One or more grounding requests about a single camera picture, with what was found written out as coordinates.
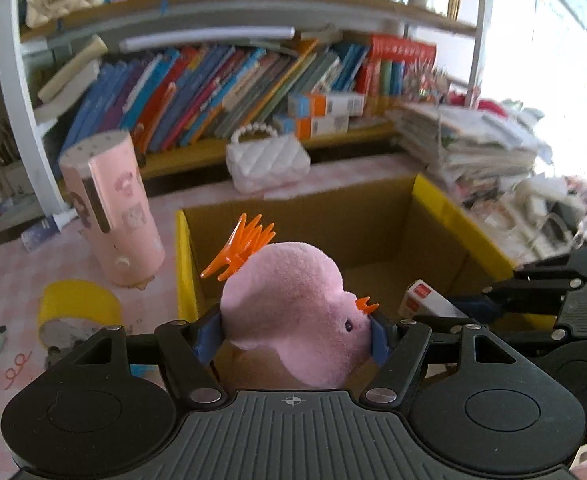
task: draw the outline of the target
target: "bookshelf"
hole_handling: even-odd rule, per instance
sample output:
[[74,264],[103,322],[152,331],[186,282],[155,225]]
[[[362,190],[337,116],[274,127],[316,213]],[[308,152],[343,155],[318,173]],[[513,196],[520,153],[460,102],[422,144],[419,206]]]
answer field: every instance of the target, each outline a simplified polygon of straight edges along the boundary
[[[80,10],[33,30],[20,30],[19,0],[0,0],[0,83],[22,161],[40,206],[48,215],[67,206],[46,152],[62,126],[56,121],[36,123],[36,97],[28,83],[35,70],[51,66],[55,59],[71,57],[94,34],[100,35],[109,52],[118,53],[119,43],[126,38],[186,28],[284,25],[296,30],[321,30],[332,24],[340,29],[407,36],[410,27],[419,25],[475,42],[469,79],[456,81],[462,88],[474,88],[480,81],[491,20],[491,0],[478,1],[477,25],[388,0],[168,0],[165,9],[163,0],[121,0]],[[384,126],[317,137],[306,145],[313,149],[391,136],[393,130]],[[150,155],[142,174],[152,178],[223,161],[224,142],[208,139]]]

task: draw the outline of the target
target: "pink plush toy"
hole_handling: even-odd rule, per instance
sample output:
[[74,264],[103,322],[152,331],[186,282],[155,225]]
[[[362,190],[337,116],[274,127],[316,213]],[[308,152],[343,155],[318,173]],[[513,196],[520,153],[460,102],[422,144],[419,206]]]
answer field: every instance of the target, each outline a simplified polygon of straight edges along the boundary
[[297,380],[315,388],[339,388],[371,352],[368,314],[378,306],[343,290],[335,262],[299,242],[267,243],[260,216],[246,215],[225,248],[202,273],[228,264],[220,311],[225,334],[243,350],[268,347]]

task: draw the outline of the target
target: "open cardboard box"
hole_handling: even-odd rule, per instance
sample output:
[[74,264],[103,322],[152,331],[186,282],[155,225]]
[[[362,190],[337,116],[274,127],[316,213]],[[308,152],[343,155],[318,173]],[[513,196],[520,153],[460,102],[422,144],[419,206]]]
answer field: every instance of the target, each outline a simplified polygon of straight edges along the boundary
[[345,290],[371,296],[390,319],[412,282],[443,296],[479,294],[507,279],[510,262],[461,209],[425,177],[403,176],[298,196],[242,200],[178,212],[179,315],[192,321],[214,305],[224,283],[199,273],[246,212],[275,223],[274,242],[307,242],[333,258]]

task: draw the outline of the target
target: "white box with red logo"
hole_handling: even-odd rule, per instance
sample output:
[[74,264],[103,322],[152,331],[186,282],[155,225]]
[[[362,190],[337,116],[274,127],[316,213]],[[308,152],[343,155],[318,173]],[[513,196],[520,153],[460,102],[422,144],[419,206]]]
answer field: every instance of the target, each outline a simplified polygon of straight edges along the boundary
[[405,292],[400,304],[400,319],[412,319],[418,314],[438,317],[467,317],[422,280],[414,282]]

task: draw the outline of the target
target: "pink bottle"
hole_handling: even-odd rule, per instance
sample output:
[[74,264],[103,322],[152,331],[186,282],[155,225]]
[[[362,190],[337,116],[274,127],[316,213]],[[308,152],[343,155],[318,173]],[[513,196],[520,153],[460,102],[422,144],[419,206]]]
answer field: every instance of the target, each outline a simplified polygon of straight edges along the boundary
[[83,140],[60,158],[68,194],[107,278],[144,286],[164,261],[131,136],[113,130]]

